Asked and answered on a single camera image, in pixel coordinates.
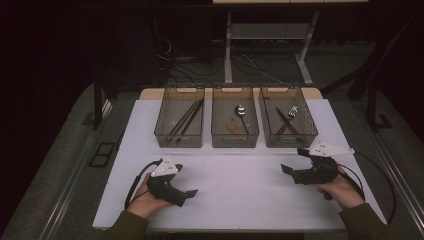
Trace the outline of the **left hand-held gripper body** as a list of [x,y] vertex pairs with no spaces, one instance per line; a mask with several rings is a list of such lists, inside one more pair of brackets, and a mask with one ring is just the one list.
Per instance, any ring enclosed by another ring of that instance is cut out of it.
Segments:
[[155,198],[182,207],[187,198],[184,198],[181,190],[171,184],[178,173],[175,165],[171,157],[161,159],[159,165],[151,172],[147,187]]

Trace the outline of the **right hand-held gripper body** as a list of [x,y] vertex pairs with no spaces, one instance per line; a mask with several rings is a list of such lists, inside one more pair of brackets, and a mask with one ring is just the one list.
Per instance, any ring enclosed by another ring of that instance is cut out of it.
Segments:
[[319,142],[308,150],[311,155],[309,159],[312,167],[294,170],[293,180],[296,184],[309,185],[332,182],[339,174],[338,164],[333,157],[354,153],[352,148],[340,147],[326,142]]

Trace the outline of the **smoky clear plastic bin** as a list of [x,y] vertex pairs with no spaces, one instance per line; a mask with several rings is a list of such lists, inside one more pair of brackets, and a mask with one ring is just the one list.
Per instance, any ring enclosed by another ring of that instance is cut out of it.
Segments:
[[[246,133],[235,107],[245,108],[245,123],[250,134],[246,138],[232,134],[226,123],[233,121],[237,128]],[[220,84],[213,87],[212,146],[214,148],[255,148],[259,136],[259,126],[256,114],[253,88],[248,84]]]
[[[309,111],[302,89],[297,86],[262,85],[259,91],[259,104],[266,145],[269,148],[308,148],[318,135],[318,130]],[[292,134],[286,128],[278,134],[284,121],[276,107],[284,114],[297,106],[298,111],[290,123],[299,134]]]
[[154,135],[161,148],[201,148],[203,145],[203,107],[198,111],[185,135],[170,136],[169,132],[196,100],[204,100],[203,86],[165,89]]

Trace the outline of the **black chopstick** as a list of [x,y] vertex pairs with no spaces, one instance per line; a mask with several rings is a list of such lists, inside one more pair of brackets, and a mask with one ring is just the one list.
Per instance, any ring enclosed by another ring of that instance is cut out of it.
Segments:
[[190,114],[190,112],[191,112],[191,110],[195,107],[195,105],[196,105],[196,103],[197,103],[197,101],[199,101],[199,100],[196,100],[190,107],[189,107],[189,109],[184,113],[184,115],[181,117],[181,119],[177,122],[177,124],[172,128],[172,130],[170,131],[170,134],[171,135],[177,135],[178,134],[178,132],[179,132],[179,130],[182,128],[182,127],[184,127],[184,125],[185,125],[185,121],[186,121],[186,119],[189,117],[189,114]]
[[196,117],[198,111],[203,107],[204,100],[197,101],[195,107],[191,110],[189,117],[185,121],[185,125],[183,129],[181,130],[181,135],[185,135],[187,130],[190,128],[191,123],[193,122],[194,118]]

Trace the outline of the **steel spoon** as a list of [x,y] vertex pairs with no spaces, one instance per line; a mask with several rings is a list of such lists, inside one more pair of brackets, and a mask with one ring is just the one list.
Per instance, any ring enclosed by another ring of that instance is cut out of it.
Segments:
[[244,120],[244,117],[245,117],[245,108],[242,105],[237,105],[235,107],[235,112],[236,112],[237,116],[240,118],[246,134],[249,135],[250,132],[249,132],[249,129],[248,129],[248,127],[247,127],[247,125],[245,123],[245,120]]

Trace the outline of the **person's left hand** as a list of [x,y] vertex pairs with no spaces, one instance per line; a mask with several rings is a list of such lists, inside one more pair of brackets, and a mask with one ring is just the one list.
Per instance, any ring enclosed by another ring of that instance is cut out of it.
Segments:
[[155,198],[145,184],[142,184],[136,191],[136,196],[131,200],[126,208],[128,212],[144,219],[148,219],[157,211],[171,206],[171,203]]

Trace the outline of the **person's right hand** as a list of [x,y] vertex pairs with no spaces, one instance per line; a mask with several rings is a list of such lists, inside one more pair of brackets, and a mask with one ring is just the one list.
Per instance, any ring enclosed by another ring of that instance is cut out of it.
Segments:
[[330,194],[342,210],[364,204],[364,199],[355,190],[354,186],[342,176],[342,174],[345,174],[344,169],[342,167],[338,167],[338,171],[339,174],[332,182],[315,184],[315,187],[320,192]]

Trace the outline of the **white table mat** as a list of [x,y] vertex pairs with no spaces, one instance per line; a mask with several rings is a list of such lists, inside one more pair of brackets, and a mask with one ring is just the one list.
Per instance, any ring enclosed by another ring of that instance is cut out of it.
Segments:
[[174,187],[195,190],[181,207],[150,219],[152,232],[320,232],[341,231],[339,206],[312,186],[297,184],[284,165],[308,169],[296,150],[269,148],[259,139],[253,148],[215,148],[204,135],[200,148],[161,148],[154,136],[161,103],[135,103],[93,225],[109,228],[124,208],[129,189],[148,163],[171,157],[182,164]]

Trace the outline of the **black metal stand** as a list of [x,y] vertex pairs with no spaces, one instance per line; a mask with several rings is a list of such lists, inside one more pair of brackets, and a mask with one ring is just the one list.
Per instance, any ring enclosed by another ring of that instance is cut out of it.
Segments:
[[94,125],[93,129],[97,130],[102,121],[102,89],[101,81],[98,74],[93,79],[94,89]]
[[374,132],[379,129],[393,128],[388,118],[384,114],[377,112],[377,93],[376,87],[368,89],[366,121]]

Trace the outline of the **black floor socket frame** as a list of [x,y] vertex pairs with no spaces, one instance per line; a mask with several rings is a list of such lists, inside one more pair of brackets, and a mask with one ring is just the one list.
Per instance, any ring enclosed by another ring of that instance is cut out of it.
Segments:
[[90,167],[106,167],[114,151],[113,142],[101,142],[89,161]]

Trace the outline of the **metal floor rail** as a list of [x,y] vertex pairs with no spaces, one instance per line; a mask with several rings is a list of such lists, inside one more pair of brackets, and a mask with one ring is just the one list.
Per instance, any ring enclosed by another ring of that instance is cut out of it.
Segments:
[[100,135],[105,127],[105,123],[110,115],[111,110],[113,109],[113,104],[106,100],[101,104],[100,109],[100,122],[97,125],[93,125],[89,134],[84,141],[84,145],[79,152],[77,162],[73,168],[71,175],[69,176],[63,191],[59,195],[58,200],[56,201],[52,213],[50,214],[48,221],[43,228],[43,231],[39,237],[39,240],[53,240],[56,235],[62,219],[64,218],[66,211],[72,198],[76,192],[77,185],[79,184],[80,177],[83,174],[84,169],[88,165],[89,160],[94,151]]
[[368,128],[378,160],[424,238],[424,147],[409,129]]

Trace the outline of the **white metal frame desk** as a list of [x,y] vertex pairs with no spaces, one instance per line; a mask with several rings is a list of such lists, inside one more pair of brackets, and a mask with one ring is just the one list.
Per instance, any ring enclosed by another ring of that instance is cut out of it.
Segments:
[[271,11],[289,7],[312,8],[308,21],[283,23],[235,23],[232,21],[235,9],[226,10],[226,37],[224,76],[226,83],[233,82],[231,46],[233,40],[301,40],[302,48],[295,54],[301,79],[307,85],[313,83],[306,65],[306,55],[323,7],[331,5],[348,6],[364,4],[368,0],[212,0],[214,7],[252,7],[254,10]]

